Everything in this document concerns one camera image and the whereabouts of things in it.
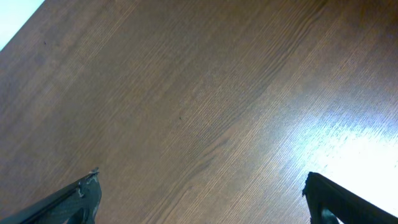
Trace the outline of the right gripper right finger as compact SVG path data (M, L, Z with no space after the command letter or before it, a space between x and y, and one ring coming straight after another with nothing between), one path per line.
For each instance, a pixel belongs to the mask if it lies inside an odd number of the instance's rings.
M397 224L397 217L316 172L308 173L302 195L307 200L311 224Z

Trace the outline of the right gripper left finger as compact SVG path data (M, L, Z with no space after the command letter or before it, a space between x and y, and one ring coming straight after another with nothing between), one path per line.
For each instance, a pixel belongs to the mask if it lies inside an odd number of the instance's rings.
M37 203L1 220L1 224L94 224L102 191L99 169Z

